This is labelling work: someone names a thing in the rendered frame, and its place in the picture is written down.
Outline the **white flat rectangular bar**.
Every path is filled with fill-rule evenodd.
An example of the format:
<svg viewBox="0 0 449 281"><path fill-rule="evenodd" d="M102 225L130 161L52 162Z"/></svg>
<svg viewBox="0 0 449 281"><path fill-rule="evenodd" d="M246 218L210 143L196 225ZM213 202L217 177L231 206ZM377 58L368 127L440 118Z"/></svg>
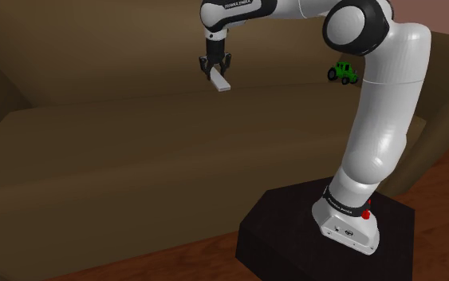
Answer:
<svg viewBox="0 0 449 281"><path fill-rule="evenodd" d="M215 67L210 71L210 78L212 84L219 92L230 90L230 84Z"/></svg>

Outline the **black robot stand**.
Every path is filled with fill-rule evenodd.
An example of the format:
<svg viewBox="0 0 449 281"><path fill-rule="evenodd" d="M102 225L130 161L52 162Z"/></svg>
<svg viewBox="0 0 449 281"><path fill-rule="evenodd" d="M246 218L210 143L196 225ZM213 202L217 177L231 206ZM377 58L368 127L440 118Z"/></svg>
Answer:
<svg viewBox="0 0 449 281"><path fill-rule="evenodd" d="M324 236L312 216L329 178L266 191L240 223L236 258L262 281L412 281L414 209L379 192L378 248L366 255Z"/></svg>

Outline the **green toy tractor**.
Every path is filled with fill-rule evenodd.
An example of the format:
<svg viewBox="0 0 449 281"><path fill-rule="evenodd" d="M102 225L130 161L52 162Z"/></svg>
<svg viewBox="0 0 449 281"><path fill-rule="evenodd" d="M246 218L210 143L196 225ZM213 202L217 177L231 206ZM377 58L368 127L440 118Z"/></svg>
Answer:
<svg viewBox="0 0 449 281"><path fill-rule="evenodd" d="M357 71L354 70L350 63L340 61L332 66L327 73L329 81L341 80L342 85L356 84L359 80Z"/></svg>

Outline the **brown sofa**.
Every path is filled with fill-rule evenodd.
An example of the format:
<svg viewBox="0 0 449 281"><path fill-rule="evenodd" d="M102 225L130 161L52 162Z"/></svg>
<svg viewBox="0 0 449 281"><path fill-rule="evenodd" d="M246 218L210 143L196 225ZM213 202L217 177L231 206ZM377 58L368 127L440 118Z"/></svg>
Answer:
<svg viewBox="0 0 449 281"><path fill-rule="evenodd" d="M333 174L359 85L327 80L338 0L220 0L219 93L196 59L203 0L0 0L0 281L42 281L233 231L267 189Z"/></svg>

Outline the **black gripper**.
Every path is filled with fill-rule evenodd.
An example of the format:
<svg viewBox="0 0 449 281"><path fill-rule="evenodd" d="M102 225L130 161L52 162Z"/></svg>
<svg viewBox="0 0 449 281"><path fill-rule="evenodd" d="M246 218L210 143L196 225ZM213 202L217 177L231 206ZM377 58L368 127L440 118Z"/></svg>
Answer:
<svg viewBox="0 0 449 281"><path fill-rule="evenodd" d="M211 79L211 69L213 65L219 64L220 74L224 73L230 67L231 54L225 53L225 40L206 40L206 52L207 56L199 57L200 69L206 74L207 80Z"/></svg>

